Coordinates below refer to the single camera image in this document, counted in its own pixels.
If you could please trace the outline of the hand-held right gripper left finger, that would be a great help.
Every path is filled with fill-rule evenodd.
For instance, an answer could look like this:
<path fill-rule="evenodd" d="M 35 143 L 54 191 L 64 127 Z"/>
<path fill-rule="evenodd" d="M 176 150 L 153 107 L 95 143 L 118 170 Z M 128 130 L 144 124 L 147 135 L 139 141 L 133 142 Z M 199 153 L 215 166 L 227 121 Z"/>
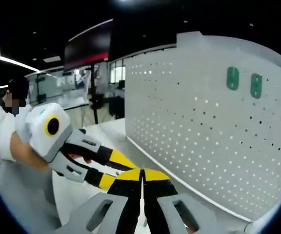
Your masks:
<path fill-rule="evenodd" d="M 120 174 L 107 193 L 98 193 L 75 209 L 59 234 L 133 234 L 141 213 L 139 168 Z"/>

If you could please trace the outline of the person's left hand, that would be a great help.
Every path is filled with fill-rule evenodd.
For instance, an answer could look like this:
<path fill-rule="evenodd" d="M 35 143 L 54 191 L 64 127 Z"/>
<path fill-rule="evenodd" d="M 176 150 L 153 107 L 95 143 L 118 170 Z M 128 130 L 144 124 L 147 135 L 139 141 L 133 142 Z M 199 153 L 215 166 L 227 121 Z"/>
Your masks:
<path fill-rule="evenodd" d="M 49 170 L 49 165 L 46 160 L 44 160 L 44 158 L 41 157 L 29 143 L 24 144 L 23 160 L 30 166 L 33 166 L 41 171 Z"/>

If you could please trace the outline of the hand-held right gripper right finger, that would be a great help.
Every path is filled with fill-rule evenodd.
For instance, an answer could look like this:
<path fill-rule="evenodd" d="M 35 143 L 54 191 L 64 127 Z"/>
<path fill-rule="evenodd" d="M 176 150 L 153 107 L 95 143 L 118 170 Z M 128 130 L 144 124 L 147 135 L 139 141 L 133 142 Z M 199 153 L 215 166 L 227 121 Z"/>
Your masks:
<path fill-rule="evenodd" d="M 164 173 L 144 169 L 144 213 L 152 234 L 225 234 L 209 208 L 187 193 L 179 194 Z"/>

